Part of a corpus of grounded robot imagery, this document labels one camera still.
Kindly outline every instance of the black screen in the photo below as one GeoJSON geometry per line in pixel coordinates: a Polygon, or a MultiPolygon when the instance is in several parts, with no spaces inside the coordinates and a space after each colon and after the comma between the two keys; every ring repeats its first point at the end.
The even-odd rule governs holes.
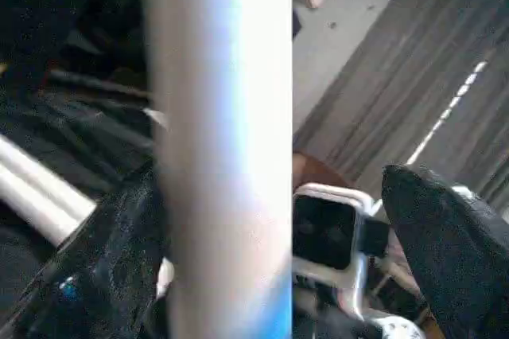
{"type": "Polygon", "coordinates": [[[337,270],[350,264],[356,210],[301,196],[293,207],[293,255],[337,270]]]}

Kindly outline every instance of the white rod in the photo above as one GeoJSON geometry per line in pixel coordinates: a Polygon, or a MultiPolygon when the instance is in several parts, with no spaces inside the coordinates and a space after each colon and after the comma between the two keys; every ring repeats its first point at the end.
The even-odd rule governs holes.
{"type": "Polygon", "coordinates": [[[176,338],[288,337],[291,0],[146,0],[176,338]]]}
{"type": "Polygon", "coordinates": [[[74,220],[84,220],[95,208],[95,202],[60,179],[19,146],[0,135],[0,162],[11,173],[44,194],[55,206],[66,210],[74,220]]]}
{"type": "MultiPolygon", "coordinates": [[[[95,209],[91,198],[1,135],[0,199],[56,247],[95,209]]],[[[172,279],[173,265],[164,259],[157,280],[158,297],[172,279]]]]}

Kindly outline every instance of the black plastic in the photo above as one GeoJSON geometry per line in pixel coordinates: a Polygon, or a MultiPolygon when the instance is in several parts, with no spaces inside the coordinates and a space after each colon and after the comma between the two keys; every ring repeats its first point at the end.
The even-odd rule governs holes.
{"type": "Polygon", "coordinates": [[[165,229],[152,164],[132,173],[60,247],[0,338],[135,338],[155,298],[165,229]]]}

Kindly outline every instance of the white pole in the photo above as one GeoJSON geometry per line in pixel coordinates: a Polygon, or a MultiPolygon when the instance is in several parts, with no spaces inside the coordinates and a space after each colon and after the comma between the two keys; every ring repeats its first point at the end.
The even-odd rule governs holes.
{"type": "Polygon", "coordinates": [[[291,0],[146,0],[176,338],[288,337],[291,0]]]}

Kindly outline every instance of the curtain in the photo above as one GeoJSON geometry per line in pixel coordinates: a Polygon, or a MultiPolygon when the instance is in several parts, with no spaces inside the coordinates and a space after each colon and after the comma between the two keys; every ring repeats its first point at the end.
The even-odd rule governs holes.
{"type": "Polygon", "coordinates": [[[501,207],[509,200],[508,5],[391,0],[296,133],[294,149],[373,197],[383,167],[406,163],[419,149],[415,165],[501,207]]]}

